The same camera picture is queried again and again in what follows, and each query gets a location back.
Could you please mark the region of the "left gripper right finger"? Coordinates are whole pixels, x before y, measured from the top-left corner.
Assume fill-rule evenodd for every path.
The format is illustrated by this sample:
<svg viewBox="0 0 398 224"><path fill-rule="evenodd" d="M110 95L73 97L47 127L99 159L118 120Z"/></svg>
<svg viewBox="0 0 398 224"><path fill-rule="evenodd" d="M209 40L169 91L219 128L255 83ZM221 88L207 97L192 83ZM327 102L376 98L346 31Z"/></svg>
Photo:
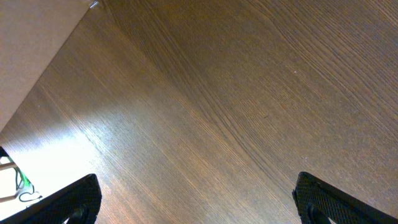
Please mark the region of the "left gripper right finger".
<svg viewBox="0 0 398 224"><path fill-rule="evenodd" d="M292 196L302 223L397 223L397 218L352 197L308 172L299 173Z"/></svg>

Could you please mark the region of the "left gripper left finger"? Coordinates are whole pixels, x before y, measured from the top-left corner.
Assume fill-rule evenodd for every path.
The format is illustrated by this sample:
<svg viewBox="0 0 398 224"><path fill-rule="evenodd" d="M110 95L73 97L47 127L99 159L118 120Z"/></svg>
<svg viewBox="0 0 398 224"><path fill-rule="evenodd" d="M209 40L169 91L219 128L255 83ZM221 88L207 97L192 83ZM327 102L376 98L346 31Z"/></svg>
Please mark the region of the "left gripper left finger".
<svg viewBox="0 0 398 224"><path fill-rule="evenodd" d="M28 208L7 217L1 224L91 224L101 207L101 189L95 174L88 174Z"/></svg>

